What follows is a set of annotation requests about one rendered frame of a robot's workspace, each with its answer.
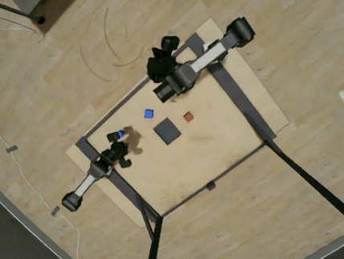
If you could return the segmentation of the blue cube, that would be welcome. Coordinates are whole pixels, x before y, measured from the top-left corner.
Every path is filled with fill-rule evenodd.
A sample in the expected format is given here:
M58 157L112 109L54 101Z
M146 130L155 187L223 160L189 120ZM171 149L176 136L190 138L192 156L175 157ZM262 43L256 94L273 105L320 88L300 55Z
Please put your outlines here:
M150 110L150 111L147 111L147 110ZM144 116L144 118L153 118L153 115L154 115L154 111L153 111L153 115L152 115L152 109L146 109L145 110L145 116Z

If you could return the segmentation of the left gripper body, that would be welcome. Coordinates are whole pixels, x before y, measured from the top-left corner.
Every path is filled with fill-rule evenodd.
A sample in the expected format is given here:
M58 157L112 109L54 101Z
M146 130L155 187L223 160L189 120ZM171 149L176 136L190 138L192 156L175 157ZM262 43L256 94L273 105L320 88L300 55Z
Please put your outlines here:
M120 139L120 135L119 133L116 131L116 132L113 132L113 133L110 133L110 134L107 134L107 139L109 140L109 142L118 142L118 140ZM122 156L123 155L123 156ZM119 161L119 164L121 166L121 168L127 168L127 167L131 167L132 166L132 162L130 159L127 159L125 160L125 156L126 156L126 152L125 150L122 152L122 154L118 157L118 159L120 159ZM118 160L117 159L117 160Z

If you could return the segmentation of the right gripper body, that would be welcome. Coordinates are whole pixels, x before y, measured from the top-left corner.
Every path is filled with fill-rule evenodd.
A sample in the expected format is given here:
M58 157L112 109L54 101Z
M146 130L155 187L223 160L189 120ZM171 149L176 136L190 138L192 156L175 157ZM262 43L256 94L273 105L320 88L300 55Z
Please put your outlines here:
M165 56L168 59L169 68L166 69L166 75L172 69L174 69L177 65L179 65L179 63L176 61L176 57L175 56L171 56L172 52L177 50L179 41L180 41L180 39L179 39L179 37L177 35L164 36L162 38L161 48L162 48L163 51L160 51L159 57L162 58L162 56ZM162 83L165 80L166 79L164 78L164 76L160 75L160 76L157 77L156 80L153 80L153 82L155 84L159 84L159 83Z

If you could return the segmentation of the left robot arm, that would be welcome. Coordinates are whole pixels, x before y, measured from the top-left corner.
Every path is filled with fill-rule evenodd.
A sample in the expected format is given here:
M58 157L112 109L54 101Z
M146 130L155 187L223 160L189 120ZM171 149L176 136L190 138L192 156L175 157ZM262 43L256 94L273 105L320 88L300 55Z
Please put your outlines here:
M123 151L124 147L121 143L113 142L108 149L103 150L102 153L100 153L100 155L97 155L90 163L90 168L87 172L87 177L76 188L74 192L71 191L70 193L67 193L61 199L62 205L70 212L76 211L81 205L81 202L83 200L83 194L92 186L94 182L99 181L107 175L107 173L115 165L114 162ZM100 160L97 160L99 157Z

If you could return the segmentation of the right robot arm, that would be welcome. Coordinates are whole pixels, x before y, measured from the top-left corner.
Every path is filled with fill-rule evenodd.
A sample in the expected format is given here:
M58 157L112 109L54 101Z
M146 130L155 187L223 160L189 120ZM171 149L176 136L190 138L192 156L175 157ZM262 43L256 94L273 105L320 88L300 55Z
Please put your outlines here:
M249 25L246 18L238 17L227 26L226 34L223 35L221 40L217 39L207 46L209 49L207 49L198 58L186 61L184 64L177 65L167 75L166 69L169 68L168 59L165 56L162 56L161 59L150 57L146 66L149 78L151 80L156 80L157 76L162 74L166 79L163 83L157 86L153 92L156 96L158 95L158 99L163 104L174 94L177 94L178 96L180 94L185 94L194 87L196 80L199 78L201 71L204 68L211 63L216 62L216 60L219 62L225 59L229 49L234 47L244 47L254 39L253 36L255 34L256 33ZM182 88L185 89L182 90Z

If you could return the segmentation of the brown cube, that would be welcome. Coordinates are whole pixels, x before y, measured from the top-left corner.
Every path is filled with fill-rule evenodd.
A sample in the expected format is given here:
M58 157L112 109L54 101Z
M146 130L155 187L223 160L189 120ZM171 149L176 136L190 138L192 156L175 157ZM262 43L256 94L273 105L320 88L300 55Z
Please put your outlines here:
M186 116L185 116L186 115ZM183 117L185 118L185 120L187 121L187 122L190 122L190 121L192 121L194 118L192 117L193 115L191 114L191 112L188 112L188 113L186 113L186 114L184 114L183 115Z

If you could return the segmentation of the blue cylinder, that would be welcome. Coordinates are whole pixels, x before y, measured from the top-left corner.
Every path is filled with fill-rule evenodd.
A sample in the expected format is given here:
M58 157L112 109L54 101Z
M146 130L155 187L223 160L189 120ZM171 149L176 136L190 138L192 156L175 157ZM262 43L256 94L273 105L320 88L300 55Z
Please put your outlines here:
M125 134L125 132L122 129L118 130L117 132L119 132L120 138L122 138Z

